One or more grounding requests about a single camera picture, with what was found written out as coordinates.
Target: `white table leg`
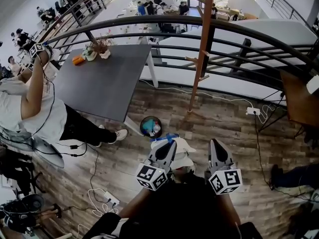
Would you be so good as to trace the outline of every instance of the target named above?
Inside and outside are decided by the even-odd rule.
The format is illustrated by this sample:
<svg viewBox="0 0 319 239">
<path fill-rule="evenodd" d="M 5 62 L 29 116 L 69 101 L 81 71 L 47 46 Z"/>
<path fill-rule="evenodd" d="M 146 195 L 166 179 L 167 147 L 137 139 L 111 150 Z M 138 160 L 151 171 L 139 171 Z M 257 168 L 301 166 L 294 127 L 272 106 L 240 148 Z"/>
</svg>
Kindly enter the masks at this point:
<svg viewBox="0 0 319 239">
<path fill-rule="evenodd" d="M 125 118 L 125 121 L 124 121 L 124 124 L 127 125 L 131 130 L 133 130 L 135 133 L 141 135 L 141 136 L 144 136 L 142 133 L 141 133 L 141 130 L 140 130 L 140 127 L 133 121 L 129 118 L 129 116 L 126 116 Z"/>
<path fill-rule="evenodd" d="M 155 76 L 154 61 L 153 61 L 153 57 L 152 57 L 151 52 L 149 53 L 149 56 L 148 56 L 148 66 L 149 66 L 150 73 L 151 73 L 151 76 L 152 76 L 153 85 L 154 85 L 155 88 L 158 88 L 159 87 L 159 82 L 158 82 L 158 80 L 156 79 L 156 76 Z"/>
</svg>

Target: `person in blue shirt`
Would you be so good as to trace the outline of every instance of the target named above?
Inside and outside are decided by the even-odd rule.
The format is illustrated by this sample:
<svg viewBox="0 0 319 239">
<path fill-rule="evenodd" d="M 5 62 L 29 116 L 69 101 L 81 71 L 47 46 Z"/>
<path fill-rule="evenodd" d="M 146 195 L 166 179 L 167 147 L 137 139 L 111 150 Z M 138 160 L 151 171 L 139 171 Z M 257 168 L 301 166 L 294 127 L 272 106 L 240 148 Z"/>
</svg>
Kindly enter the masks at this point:
<svg viewBox="0 0 319 239">
<path fill-rule="evenodd" d="M 138 1 L 138 12 L 139 12 L 139 15 L 145 15 L 146 14 L 145 7 L 144 7 L 144 5 L 142 4 L 141 1 Z"/>
</svg>

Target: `potted plant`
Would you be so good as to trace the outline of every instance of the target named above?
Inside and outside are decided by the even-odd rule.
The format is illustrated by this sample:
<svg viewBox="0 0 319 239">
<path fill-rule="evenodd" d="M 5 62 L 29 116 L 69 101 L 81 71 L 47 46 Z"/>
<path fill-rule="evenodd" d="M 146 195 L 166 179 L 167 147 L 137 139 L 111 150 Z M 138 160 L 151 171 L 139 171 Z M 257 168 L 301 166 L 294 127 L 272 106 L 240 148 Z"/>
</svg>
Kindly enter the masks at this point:
<svg viewBox="0 0 319 239">
<path fill-rule="evenodd" d="M 82 56 L 88 61 L 93 61 L 96 58 L 97 52 L 92 48 L 92 44 L 85 45 L 85 49 L 82 52 Z"/>
<path fill-rule="evenodd" d="M 91 43 L 91 47 L 93 50 L 100 54 L 101 58 L 108 59 L 111 55 L 111 52 L 108 47 L 109 40 L 107 37 L 101 36 L 95 42 Z"/>
</svg>

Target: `blue shirt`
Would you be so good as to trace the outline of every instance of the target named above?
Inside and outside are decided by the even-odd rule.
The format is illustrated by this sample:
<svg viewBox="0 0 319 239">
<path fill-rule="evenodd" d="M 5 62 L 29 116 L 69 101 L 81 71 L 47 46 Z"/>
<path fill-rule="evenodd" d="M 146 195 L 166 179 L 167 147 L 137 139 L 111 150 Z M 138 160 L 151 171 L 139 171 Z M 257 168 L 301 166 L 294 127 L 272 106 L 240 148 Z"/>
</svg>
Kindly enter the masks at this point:
<svg viewBox="0 0 319 239">
<path fill-rule="evenodd" d="M 145 12 L 145 7 L 143 5 L 139 5 L 138 6 L 138 12 L 140 15 L 145 15 L 146 12 Z"/>
</svg>

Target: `sandal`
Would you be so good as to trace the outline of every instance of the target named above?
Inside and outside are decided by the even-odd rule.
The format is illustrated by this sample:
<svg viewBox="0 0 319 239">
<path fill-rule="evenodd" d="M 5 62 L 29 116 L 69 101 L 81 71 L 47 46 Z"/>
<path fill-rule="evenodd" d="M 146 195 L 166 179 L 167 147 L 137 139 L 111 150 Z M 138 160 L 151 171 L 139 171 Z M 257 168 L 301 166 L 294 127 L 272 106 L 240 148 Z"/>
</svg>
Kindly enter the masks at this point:
<svg viewBox="0 0 319 239">
<path fill-rule="evenodd" d="M 62 210 L 61 210 L 61 207 L 59 207 L 57 204 L 54 204 L 53 205 L 54 206 L 54 211 L 55 210 L 58 210 L 58 213 L 56 214 L 56 217 L 58 218 L 58 219 L 60 219 L 61 217 L 62 217 Z"/>
</svg>

